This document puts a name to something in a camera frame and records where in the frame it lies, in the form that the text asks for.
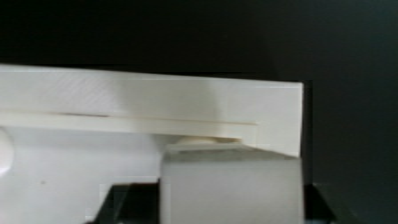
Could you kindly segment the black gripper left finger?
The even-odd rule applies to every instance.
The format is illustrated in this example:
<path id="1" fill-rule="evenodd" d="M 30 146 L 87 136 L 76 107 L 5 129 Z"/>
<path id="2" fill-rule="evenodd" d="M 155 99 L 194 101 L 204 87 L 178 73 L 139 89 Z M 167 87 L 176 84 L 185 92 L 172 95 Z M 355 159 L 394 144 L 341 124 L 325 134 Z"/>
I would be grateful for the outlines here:
<path id="1" fill-rule="evenodd" d="M 85 224 L 160 224 L 160 183 L 114 185 Z"/>

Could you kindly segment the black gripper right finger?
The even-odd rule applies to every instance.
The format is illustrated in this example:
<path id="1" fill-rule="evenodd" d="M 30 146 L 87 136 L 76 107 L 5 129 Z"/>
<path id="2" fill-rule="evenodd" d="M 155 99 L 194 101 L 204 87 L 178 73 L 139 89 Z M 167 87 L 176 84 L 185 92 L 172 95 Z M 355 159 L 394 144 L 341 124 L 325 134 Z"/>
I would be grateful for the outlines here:
<path id="1" fill-rule="evenodd" d="M 355 224 L 354 213 L 329 185 L 304 187 L 304 224 Z"/>

